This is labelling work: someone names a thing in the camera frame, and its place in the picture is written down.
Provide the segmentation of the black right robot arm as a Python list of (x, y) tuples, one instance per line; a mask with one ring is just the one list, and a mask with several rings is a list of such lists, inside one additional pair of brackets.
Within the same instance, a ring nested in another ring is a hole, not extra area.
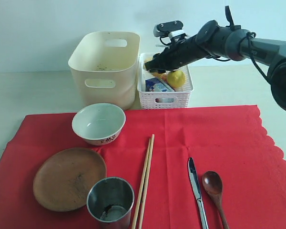
[(270, 85), (275, 102), (286, 110), (286, 41), (257, 38), (255, 32), (238, 25), (222, 27), (211, 20), (196, 35), (173, 42), (155, 54), (145, 67), (150, 72), (172, 71), (203, 58), (219, 57), (250, 59)]

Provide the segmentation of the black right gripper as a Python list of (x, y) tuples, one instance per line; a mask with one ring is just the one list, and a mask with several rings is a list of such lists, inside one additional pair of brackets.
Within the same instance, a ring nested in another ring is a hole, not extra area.
[(165, 48), (160, 54), (154, 54), (144, 60), (144, 68), (151, 74), (175, 72), (176, 69), (206, 58), (209, 53), (196, 43), (196, 35), (181, 43)]

